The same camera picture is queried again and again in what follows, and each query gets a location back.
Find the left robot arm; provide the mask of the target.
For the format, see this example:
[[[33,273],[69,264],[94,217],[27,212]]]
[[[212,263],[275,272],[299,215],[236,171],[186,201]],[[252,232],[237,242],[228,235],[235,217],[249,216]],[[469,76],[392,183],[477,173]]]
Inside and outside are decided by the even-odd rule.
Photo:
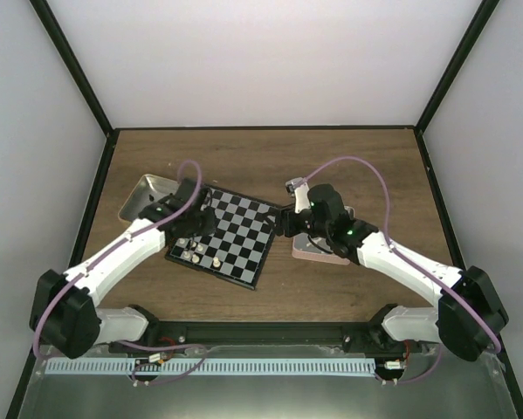
[[[175,193],[149,203],[112,243],[63,273],[46,271],[37,282],[29,326],[32,349],[40,342],[76,359],[99,344],[128,341],[140,352],[160,342],[155,317],[142,308],[102,309],[106,295],[147,258],[179,239],[214,232],[210,190],[186,178]]]

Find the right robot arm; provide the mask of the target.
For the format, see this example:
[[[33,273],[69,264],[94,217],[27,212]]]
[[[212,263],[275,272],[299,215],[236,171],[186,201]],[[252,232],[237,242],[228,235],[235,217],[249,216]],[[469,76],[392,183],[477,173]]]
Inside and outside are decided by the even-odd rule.
[[[420,295],[428,306],[393,306],[369,330],[372,346],[388,352],[400,341],[444,345],[464,361],[500,350],[499,334],[509,316],[488,274],[420,255],[388,238],[383,230],[354,215],[328,183],[309,188],[289,184],[294,203],[264,214],[278,236],[321,238],[338,258],[394,279]]]

